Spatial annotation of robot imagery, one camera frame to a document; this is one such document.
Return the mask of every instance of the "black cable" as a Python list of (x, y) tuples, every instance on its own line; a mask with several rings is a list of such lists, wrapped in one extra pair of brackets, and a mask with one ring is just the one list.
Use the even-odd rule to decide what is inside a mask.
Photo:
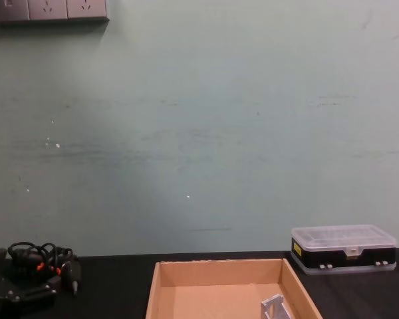
[[(15, 247), (18, 246), (28, 247), (26, 249), (15, 249)], [(44, 263), (45, 269), (50, 270), (52, 270), (51, 267), (53, 267), (53, 270), (57, 270), (61, 266), (61, 260), (68, 260), (74, 255), (72, 249), (57, 247), (53, 243), (45, 243), (41, 246), (37, 246), (26, 241), (12, 244), (7, 251), (14, 260), (15, 264), (19, 264), (20, 266), (27, 263), (27, 260), (24, 261), (24, 258), (26, 258), (27, 255), (29, 256), (31, 251), (36, 251), (38, 255), (41, 256), (41, 260)]]

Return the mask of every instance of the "clear plastic lid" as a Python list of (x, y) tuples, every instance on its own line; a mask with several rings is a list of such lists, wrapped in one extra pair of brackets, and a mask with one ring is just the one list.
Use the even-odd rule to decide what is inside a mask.
[(364, 249), (396, 247), (396, 239), (374, 225), (301, 227), (291, 234), (306, 251), (344, 250), (349, 256)]

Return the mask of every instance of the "socket panel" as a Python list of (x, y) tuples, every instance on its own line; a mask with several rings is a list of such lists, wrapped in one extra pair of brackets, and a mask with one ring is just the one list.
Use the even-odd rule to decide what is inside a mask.
[(0, 0), (0, 23), (28, 20), (28, 0)]
[(68, 0), (69, 19), (106, 18), (106, 3), (104, 0)]
[(0, 23), (108, 20), (108, 0), (0, 0)]
[(29, 18), (34, 21), (66, 20), (67, 0), (28, 0)]

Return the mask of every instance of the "light green wall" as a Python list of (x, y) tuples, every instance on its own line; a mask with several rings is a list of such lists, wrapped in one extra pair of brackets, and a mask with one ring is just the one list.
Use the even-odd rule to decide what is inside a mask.
[(0, 246), (281, 250), (292, 227), (354, 223), (399, 240), (399, 1), (110, 11), (0, 29)]

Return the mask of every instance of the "tangled wires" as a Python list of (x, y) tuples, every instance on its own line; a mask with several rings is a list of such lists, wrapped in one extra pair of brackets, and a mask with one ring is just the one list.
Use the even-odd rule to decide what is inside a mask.
[(37, 246), (21, 241), (12, 244), (7, 252), (13, 259), (13, 264), (26, 270), (58, 271), (62, 264), (73, 256), (72, 249), (57, 247), (52, 243)]

